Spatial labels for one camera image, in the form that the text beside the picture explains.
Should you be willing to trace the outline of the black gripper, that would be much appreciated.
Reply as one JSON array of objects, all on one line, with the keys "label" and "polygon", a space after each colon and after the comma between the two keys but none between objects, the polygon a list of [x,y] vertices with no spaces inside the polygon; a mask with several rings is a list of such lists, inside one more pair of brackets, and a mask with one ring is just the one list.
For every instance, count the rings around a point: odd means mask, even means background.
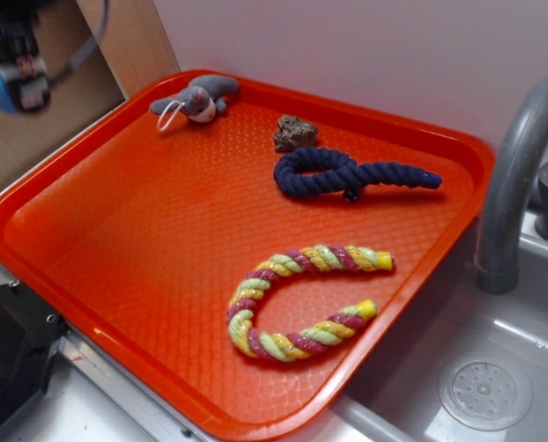
[{"label": "black gripper", "polygon": [[19,112],[38,112],[51,100],[46,65],[34,27],[48,1],[0,1],[0,75]]}]

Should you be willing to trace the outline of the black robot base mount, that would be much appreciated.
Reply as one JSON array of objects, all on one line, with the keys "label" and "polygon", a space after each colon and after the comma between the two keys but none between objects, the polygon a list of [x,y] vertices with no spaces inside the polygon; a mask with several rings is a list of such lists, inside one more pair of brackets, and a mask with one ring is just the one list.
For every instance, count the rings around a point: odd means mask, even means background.
[{"label": "black robot base mount", "polygon": [[0,435],[46,395],[64,328],[28,286],[0,285]]}]

